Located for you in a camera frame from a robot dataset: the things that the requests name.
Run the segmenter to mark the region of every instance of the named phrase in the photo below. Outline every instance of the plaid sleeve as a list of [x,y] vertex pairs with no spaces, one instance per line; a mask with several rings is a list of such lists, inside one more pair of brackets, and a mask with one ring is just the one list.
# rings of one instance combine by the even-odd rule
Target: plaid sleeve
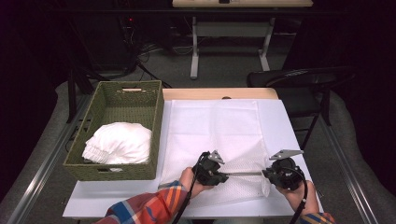
[[300,216],[301,224],[314,224],[314,223],[323,223],[323,224],[335,224],[335,220],[329,213],[313,213],[307,214],[304,216]]
[[180,209],[187,191],[175,181],[156,193],[136,195],[112,205],[97,224],[165,223]]

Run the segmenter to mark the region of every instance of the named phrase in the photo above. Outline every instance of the office chair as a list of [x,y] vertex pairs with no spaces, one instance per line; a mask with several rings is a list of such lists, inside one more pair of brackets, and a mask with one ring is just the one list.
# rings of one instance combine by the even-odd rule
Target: office chair
[[327,125],[331,125],[331,88],[352,79],[355,76],[354,70],[350,66],[340,66],[252,72],[247,75],[247,86],[274,88],[291,119],[313,117],[308,128],[294,130],[307,132],[301,144],[301,150],[304,150],[320,114]]

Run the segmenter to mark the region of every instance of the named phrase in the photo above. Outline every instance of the person's hand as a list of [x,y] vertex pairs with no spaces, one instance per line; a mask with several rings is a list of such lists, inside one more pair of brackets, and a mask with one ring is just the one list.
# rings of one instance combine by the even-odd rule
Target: person's hand
[[[187,167],[182,173],[179,179],[180,183],[184,186],[184,188],[189,191],[192,183],[192,179],[194,178],[194,173],[192,172],[191,167]],[[204,186],[201,183],[195,181],[194,187],[192,189],[191,198],[194,198],[199,193],[206,189],[213,189],[213,186]]]
[[[315,190],[314,184],[307,180],[306,184],[308,186],[308,195],[306,197],[305,209],[303,209],[301,215],[318,213],[319,205],[317,200],[317,194]],[[304,183],[303,181],[300,183],[299,188],[296,190],[282,189],[280,187],[276,187],[276,189],[285,196],[288,200],[291,208],[296,211],[298,206],[300,205],[301,200],[304,197]]]

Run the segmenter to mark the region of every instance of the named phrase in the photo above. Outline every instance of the wicker basket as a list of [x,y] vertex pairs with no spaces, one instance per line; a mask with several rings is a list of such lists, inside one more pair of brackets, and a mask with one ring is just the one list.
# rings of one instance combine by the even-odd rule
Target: wicker basket
[[[157,171],[163,120],[163,89],[161,81],[100,82],[79,127],[64,167],[77,180],[147,180]],[[82,152],[85,142],[105,124],[113,122],[141,123],[151,130],[148,161],[137,164],[87,164]]]

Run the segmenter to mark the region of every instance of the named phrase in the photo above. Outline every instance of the desk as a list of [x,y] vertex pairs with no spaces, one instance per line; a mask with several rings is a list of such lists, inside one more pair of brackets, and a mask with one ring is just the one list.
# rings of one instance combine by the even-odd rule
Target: desk
[[[220,4],[219,0],[173,0],[173,7],[312,7],[311,0],[229,0]],[[249,36],[265,37],[262,49],[259,49],[263,71],[270,67],[266,58],[275,18],[267,21],[198,21],[192,17],[192,61],[191,79],[198,78],[198,36]]]
[[[225,88],[225,89],[164,89],[165,105],[163,110],[163,126],[160,140],[160,152],[157,167],[157,177],[154,180],[141,181],[78,181],[70,200],[64,210],[64,217],[90,218],[103,217],[106,210],[113,203],[130,198],[143,192],[156,191],[162,173],[163,158],[166,146],[167,129],[170,116],[170,100],[182,99],[221,99],[224,96],[244,99],[263,99],[267,101],[263,113],[262,125],[265,144],[270,155],[281,148],[295,148],[299,145],[291,128],[289,118],[281,101],[277,100],[276,92],[272,89]],[[303,170],[305,177],[311,179],[302,155],[295,156]],[[210,207],[190,209],[187,207],[183,217],[189,218],[217,218],[217,217],[279,217],[292,216],[288,202],[272,186],[268,198],[260,198],[242,203],[229,203]]]

